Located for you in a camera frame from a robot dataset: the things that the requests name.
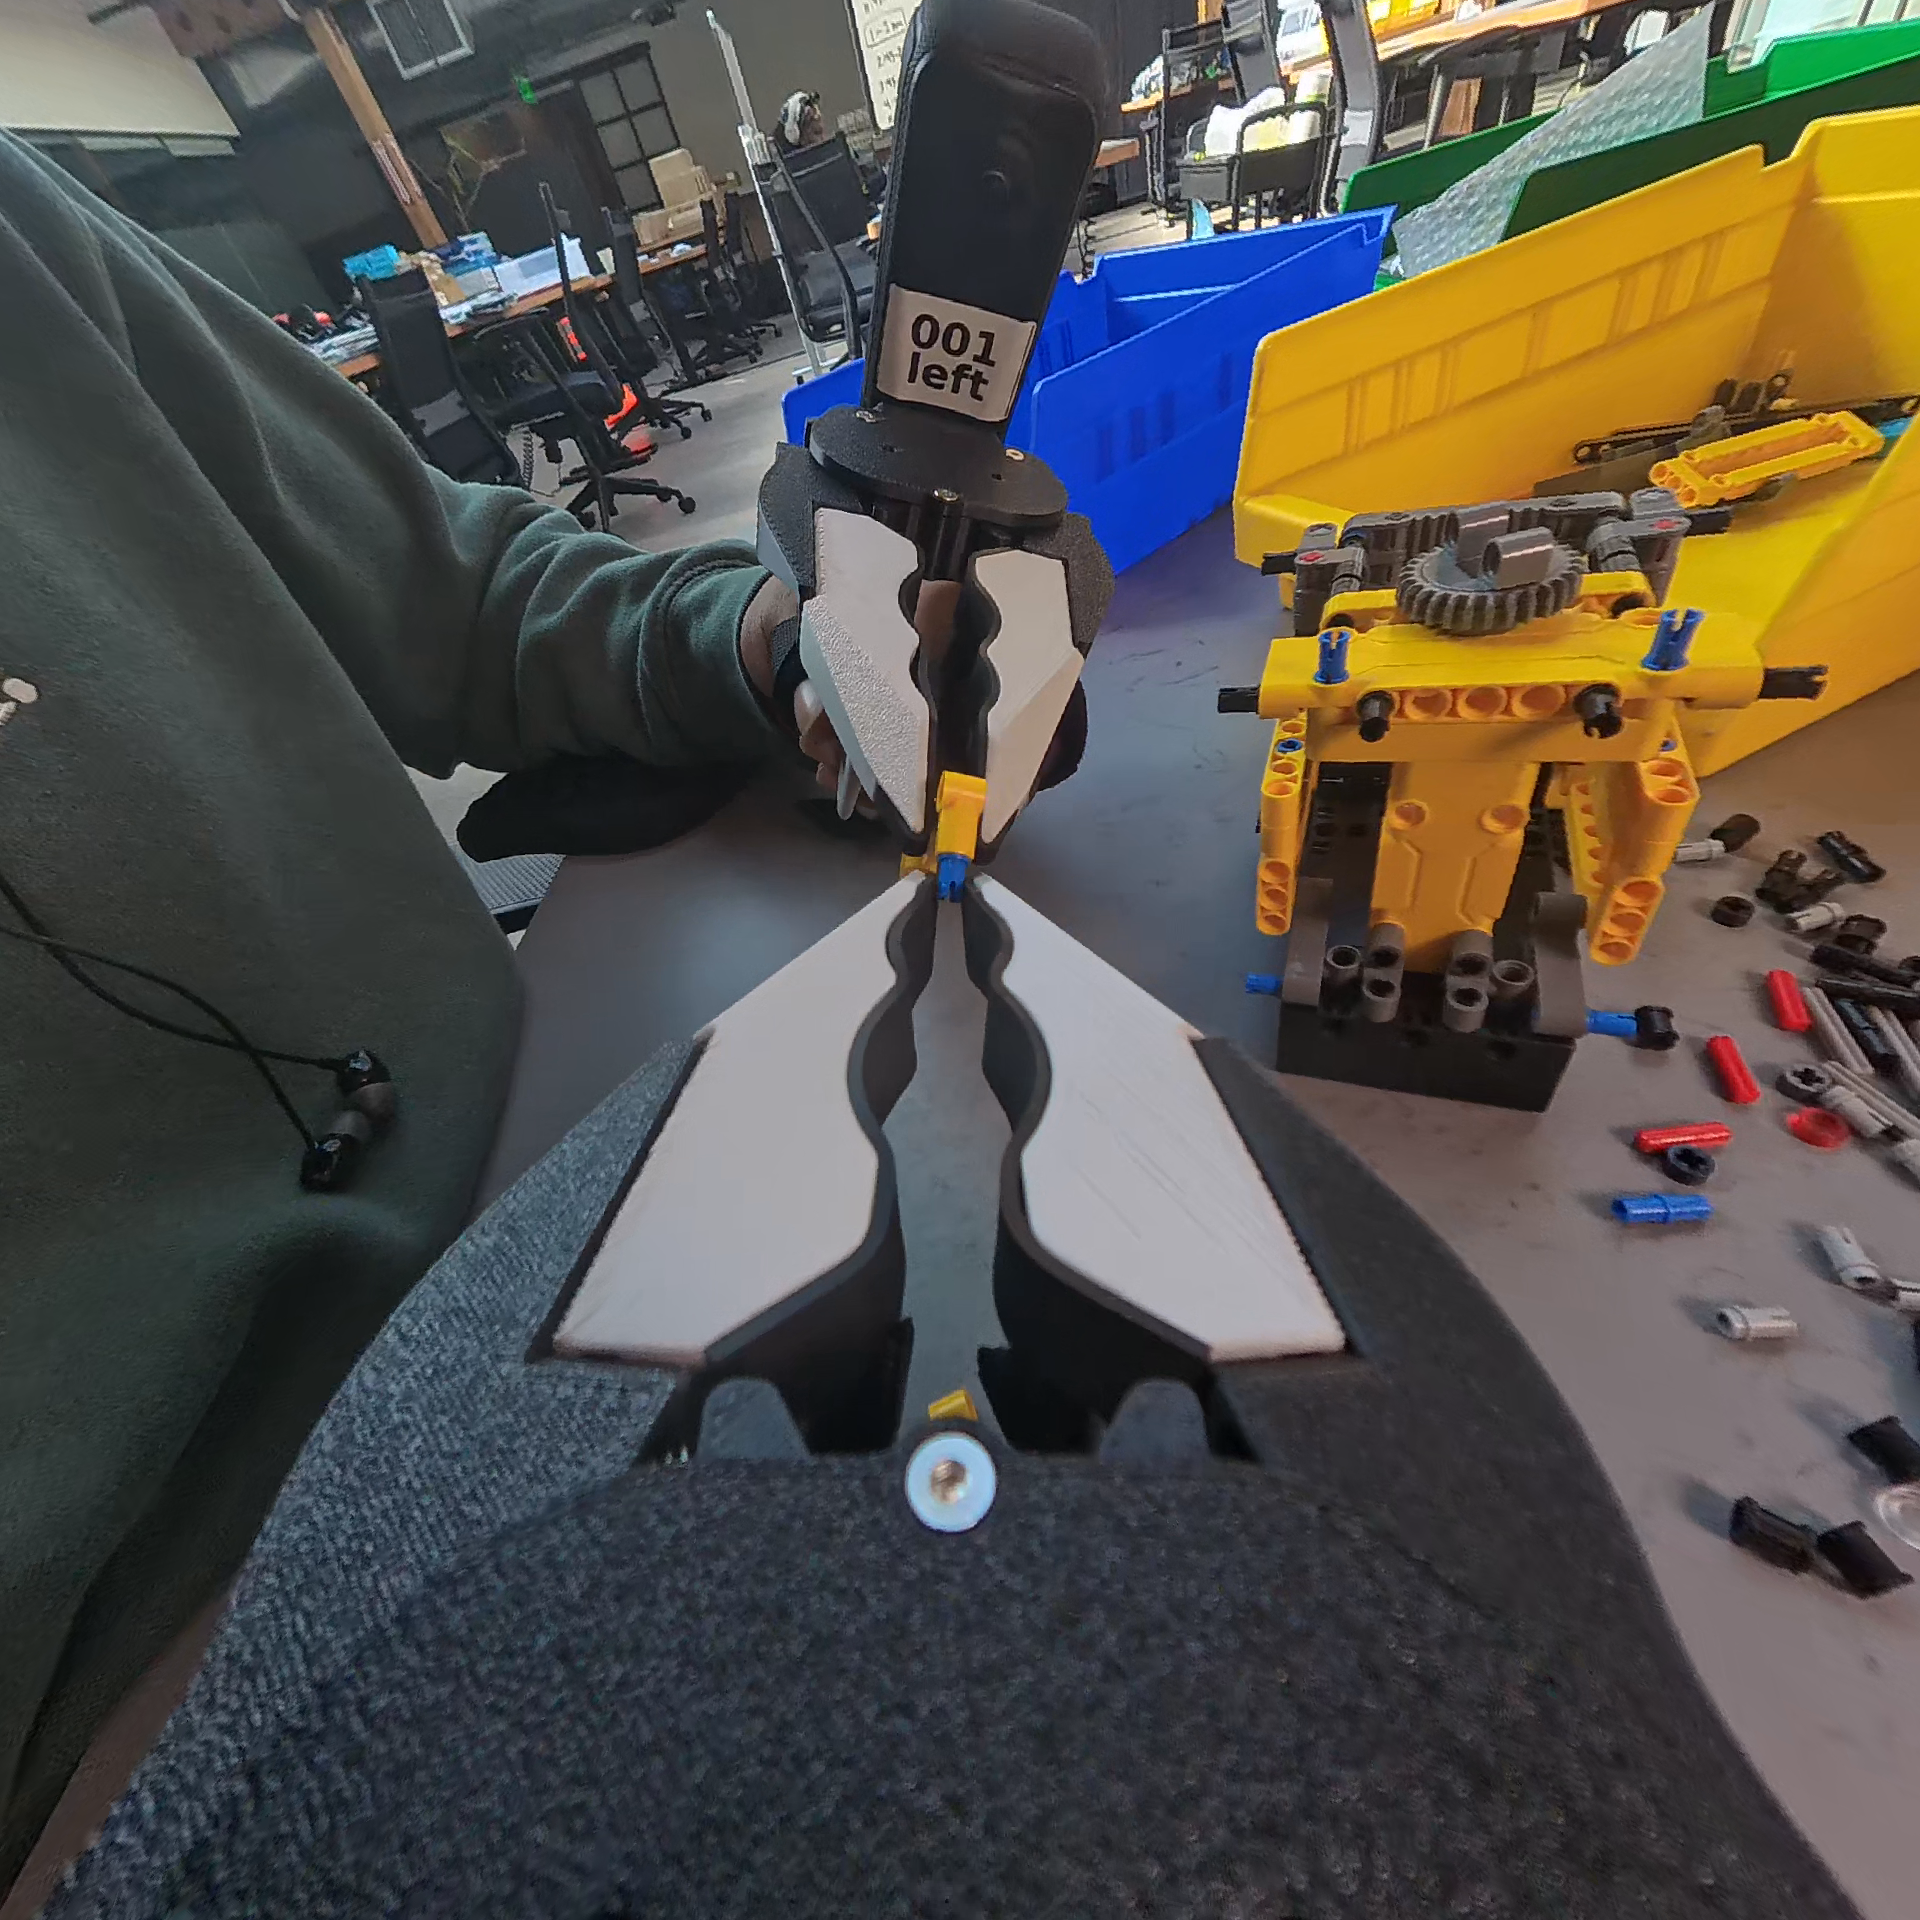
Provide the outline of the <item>heap of assorted lego parts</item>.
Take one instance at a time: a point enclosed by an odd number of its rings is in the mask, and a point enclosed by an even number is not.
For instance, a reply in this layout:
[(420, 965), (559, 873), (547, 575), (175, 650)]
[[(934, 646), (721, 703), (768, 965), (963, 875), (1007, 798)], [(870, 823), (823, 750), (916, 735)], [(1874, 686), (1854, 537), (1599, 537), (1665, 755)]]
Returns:
[(1582, 438), (1569, 469), (1545, 471), (1535, 499), (1665, 487), (1679, 509), (1751, 509), (1793, 480), (1885, 463), (1909, 408), (1909, 392), (1803, 406), (1793, 394), (1793, 360), (1776, 360), (1766, 384), (1712, 384), (1690, 421), (1611, 426)]

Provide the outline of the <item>person's green sweatshirt torso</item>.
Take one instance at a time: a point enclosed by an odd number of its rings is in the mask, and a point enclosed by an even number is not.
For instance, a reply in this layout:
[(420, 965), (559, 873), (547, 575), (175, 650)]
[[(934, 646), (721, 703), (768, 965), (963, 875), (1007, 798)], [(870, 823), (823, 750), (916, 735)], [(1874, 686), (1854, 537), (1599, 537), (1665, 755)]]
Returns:
[(4, 1877), (499, 1141), (516, 965), (384, 735), (425, 471), (4, 134), (4, 875), (254, 1040), (394, 1072), (356, 1180), (301, 1191), (242, 1055), (4, 944)]

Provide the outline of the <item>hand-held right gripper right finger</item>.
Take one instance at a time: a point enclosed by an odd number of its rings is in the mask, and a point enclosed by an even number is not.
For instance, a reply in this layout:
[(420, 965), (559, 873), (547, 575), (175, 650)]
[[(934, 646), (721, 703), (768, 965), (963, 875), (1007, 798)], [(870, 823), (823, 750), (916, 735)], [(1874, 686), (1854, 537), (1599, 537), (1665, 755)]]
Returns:
[(1204, 1072), (1204, 1032), (996, 875), (970, 875), (970, 977), (1011, 1125), (1011, 1244), (1204, 1367), (1336, 1355), (1343, 1329)]

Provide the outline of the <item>person's left hand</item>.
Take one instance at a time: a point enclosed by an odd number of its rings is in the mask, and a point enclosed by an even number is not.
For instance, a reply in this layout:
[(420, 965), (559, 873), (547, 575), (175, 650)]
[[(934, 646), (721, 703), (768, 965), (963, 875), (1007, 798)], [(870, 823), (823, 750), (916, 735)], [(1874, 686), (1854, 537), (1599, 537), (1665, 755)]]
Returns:
[(798, 667), (798, 593), (768, 575), (747, 621), (734, 621), (734, 667), (757, 686), (757, 711), (773, 715), (773, 728), (783, 728), (798, 747), (798, 755), (814, 768), (814, 786), (837, 798), (837, 811), (881, 811), (852, 775), (852, 750)]

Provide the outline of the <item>black cart white bags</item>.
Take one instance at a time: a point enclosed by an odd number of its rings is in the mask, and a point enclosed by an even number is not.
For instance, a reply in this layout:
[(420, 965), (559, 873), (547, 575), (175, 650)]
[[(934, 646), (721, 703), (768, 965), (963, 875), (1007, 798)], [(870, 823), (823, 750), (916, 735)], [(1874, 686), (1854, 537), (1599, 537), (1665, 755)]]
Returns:
[(1212, 106), (1181, 134), (1175, 201), (1181, 238), (1221, 229), (1289, 229), (1322, 214), (1335, 90), (1267, 86), (1249, 106)]

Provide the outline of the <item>person's left forearm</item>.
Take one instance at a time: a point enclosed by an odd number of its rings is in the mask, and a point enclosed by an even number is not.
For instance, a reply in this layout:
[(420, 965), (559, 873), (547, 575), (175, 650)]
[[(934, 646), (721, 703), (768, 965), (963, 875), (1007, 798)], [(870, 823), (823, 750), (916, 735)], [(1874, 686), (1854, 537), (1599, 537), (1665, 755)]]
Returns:
[(753, 768), (776, 747), (768, 640), (796, 593), (734, 537), (637, 550), (516, 487), (425, 471), (384, 735), (414, 775), (547, 755)]

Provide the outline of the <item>whiteboard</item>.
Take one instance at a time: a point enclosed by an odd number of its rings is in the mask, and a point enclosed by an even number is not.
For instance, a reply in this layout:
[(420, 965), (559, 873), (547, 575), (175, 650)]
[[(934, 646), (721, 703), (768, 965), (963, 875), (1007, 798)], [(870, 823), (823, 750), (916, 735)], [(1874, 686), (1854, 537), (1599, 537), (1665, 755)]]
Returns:
[(916, 0), (852, 0), (852, 39), (870, 125), (895, 134), (896, 112), (896, 49), (903, 49)]

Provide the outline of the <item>yellow lego vehicle model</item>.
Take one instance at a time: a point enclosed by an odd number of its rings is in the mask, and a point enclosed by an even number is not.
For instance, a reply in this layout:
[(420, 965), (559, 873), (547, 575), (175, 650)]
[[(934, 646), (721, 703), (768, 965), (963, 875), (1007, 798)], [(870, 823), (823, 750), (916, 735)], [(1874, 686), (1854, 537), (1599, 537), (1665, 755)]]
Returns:
[(1636, 965), (1690, 823), (1688, 719), (1817, 703), (1669, 599), (1729, 503), (1492, 499), (1301, 525), (1289, 629), (1221, 711), (1267, 719), (1251, 925), (1276, 1072), (1545, 1111), (1590, 965)]

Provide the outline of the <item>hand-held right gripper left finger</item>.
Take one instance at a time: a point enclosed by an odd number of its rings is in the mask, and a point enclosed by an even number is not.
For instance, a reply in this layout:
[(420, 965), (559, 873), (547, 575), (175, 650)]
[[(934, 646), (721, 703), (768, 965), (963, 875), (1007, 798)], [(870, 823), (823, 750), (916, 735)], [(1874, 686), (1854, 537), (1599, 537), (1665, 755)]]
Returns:
[(896, 875), (697, 1040), (609, 1201), (549, 1355), (637, 1367), (866, 1367), (903, 1299), (884, 1119), (916, 1082), (934, 875)]

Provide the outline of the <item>black wired earbuds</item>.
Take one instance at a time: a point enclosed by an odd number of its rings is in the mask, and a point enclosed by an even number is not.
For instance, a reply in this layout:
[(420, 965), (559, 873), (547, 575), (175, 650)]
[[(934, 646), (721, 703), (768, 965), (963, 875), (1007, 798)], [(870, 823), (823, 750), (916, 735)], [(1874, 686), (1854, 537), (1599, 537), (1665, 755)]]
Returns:
[[(0, 902), (4, 902), (0, 933), (14, 948), (46, 958), (107, 1010), (117, 1010), (164, 1040), (242, 1055), (295, 1130), (295, 1180), (301, 1191), (348, 1191), (356, 1169), (365, 1160), (365, 1144), (394, 1125), (394, 1072), (374, 1048), (254, 1040), (217, 1000), (188, 994), (183, 977), (54, 933), (14, 875), (0, 875)], [(330, 1082), (327, 1125), (301, 1119), (301, 1102), (293, 1096), (293, 1082), (284, 1082), (293, 1072), (310, 1072)]]

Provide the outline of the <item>bubble wrap sheet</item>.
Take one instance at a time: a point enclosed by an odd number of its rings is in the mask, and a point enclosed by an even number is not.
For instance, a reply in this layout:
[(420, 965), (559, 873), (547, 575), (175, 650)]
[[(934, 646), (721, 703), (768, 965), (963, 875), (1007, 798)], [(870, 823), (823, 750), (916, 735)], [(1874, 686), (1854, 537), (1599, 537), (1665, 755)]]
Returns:
[(1549, 160), (1611, 159), (1645, 134), (1690, 125), (1709, 106), (1712, 5), (1636, 49), (1612, 76), (1590, 86), (1545, 125), (1513, 134), (1501, 159), (1468, 167), (1416, 214), (1392, 214), (1392, 273), (1445, 269), (1509, 233), (1523, 184)]

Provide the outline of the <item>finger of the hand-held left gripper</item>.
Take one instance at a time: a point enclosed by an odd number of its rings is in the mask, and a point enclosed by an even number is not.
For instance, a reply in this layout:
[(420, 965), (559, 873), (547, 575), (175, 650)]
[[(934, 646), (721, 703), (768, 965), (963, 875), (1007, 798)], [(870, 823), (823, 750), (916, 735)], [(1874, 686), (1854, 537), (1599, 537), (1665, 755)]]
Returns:
[(954, 599), (954, 768), (984, 777), (974, 860), (991, 860), (1032, 798), (1076, 675), (1069, 568), (1055, 550), (984, 548)]
[(860, 509), (814, 509), (814, 591), (798, 591), (798, 677), (837, 728), (823, 786), (866, 796), (896, 840), (929, 840), (929, 694), (916, 677), (924, 550)]

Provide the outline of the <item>pile of loose lego pieces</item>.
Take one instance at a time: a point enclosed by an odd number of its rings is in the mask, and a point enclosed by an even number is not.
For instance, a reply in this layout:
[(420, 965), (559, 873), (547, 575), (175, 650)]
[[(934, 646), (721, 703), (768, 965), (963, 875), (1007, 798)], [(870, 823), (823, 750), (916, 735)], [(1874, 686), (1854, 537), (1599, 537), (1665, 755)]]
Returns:
[(1709, 873), (1712, 925), (1766, 925), (1776, 965), (1755, 971), (1755, 1006), (1803, 1060), (1776, 1072), (1782, 1130), (1803, 1144), (1870, 1144), (1920, 1180), (1920, 1055), (1909, 1055), (1909, 958), (1885, 958), (1885, 923), (1842, 895), (1885, 875), (1854, 833), (1812, 833), (1751, 863), (1755, 811), (1729, 811), (1679, 840), (1679, 873)]

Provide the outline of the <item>yellow plastic bin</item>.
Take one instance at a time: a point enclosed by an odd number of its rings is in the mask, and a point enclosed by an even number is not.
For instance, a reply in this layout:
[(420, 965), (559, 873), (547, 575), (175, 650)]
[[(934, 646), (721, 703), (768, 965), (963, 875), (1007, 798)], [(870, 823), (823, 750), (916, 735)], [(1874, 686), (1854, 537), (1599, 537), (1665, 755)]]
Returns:
[[(1920, 106), (1812, 121), (1782, 160), (1712, 159), (1251, 347), (1231, 550), (1301, 525), (1530, 499), (1582, 438), (1688, 426), (1723, 384), (1782, 373), (1842, 408), (1920, 392)], [(1712, 728), (1723, 775), (1920, 659), (1920, 448), (1854, 463), (1690, 537), (1669, 593), (1817, 703)]]

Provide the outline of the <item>black office chair red accents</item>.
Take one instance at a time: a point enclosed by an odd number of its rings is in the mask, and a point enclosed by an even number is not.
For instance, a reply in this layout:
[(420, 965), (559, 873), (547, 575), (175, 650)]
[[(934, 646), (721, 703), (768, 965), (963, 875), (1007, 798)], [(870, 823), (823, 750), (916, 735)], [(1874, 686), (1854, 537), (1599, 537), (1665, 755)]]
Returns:
[(569, 499), (569, 520), (577, 520), (585, 531), (615, 525), (615, 499), (651, 499), (651, 503), (670, 503), (683, 520), (697, 520), (697, 499), (637, 471), (651, 454), (637, 454), (609, 430), (609, 421), (625, 421), (625, 373), (596, 340), (585, 298), (575, 293), (549, 184), (537, 184), (537, 208), (547, 208), (547, 233), (549, 233), (549, 263), (559, 263), (559, 306), (501, 312), (469, 333), (501, 366), (489, 421), (524, 426), (549, 469), (559, 469), (559, 438), (577, 454), (577, 469), (575, 469), (577, 487)]

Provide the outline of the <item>blue plastic bin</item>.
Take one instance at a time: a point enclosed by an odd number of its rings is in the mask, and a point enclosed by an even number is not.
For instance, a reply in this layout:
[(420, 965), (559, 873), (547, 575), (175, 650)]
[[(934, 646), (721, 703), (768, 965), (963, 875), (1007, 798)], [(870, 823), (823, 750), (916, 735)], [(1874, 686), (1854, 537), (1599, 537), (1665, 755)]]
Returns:
[(1231, 499), (1251, 347), (1373, 293), (1392, 208), (1101, 254), (1055, 273), (1007, 448), (1110, 575)]

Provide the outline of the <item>cluttered wooden office desk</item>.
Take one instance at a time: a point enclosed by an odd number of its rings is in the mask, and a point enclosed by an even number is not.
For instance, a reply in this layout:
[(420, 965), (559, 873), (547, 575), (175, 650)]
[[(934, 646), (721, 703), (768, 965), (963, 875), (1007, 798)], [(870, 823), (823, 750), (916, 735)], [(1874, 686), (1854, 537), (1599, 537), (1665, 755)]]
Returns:
[(575, 298), (615, 298), (615, 263), (625, 263), (615, 251), (585, 254), (575, 233), (569, 233), (569, 254), (549, 254), (549, 251), (499, 254), (489, 238), (481, 251), (450, 238), (450, 251), (425, 251), (425, 254), (365, 251), (365, 254), (348, 254), (348, 306), (342, 312), (284, 306), (268, 320), (301, 356), (320, 356), (342, 373), (365, 384), (384, 366), (384, 347), (374, 347), (374, 320), (365, 320), (365, 306), (356, 293), (361, 273), (394, 284), (401, 269), (420, 269), (432, 306), (438, 306), (444, 340), (475, 340), (481, 329), (559, 312), (559, 269), (569, 269)]

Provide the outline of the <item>green plastic bin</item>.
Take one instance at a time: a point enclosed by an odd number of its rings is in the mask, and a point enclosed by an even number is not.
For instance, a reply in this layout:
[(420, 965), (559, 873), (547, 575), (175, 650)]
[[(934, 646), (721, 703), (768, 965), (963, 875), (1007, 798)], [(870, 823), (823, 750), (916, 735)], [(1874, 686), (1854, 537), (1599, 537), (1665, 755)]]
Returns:
[[(1699, 121), (1665, 125), (1665, 134), (1645, 125), (1593, 159), (1535, 160), (1501, 233), (1569, 220), (1590, 208), (1665, 184), (1735, 145), (1766, 145), (1766, 160), (1782, 160), (1812, 121), (1885, 112), (1909, 100), (1920, 100), (1920, 21), (1782, 33), (1766, 58), (1735, 58), (1735, 62), (1709, 58)], [(1336, 214), (1367, 214), (1367, 208), (1416, 214), (1535, 125), (1549, 125), (1549, 112), (1501, 121), (1485, 134), (1462, 134), (1435, 145), (1384, 159), (1343, 184)]]

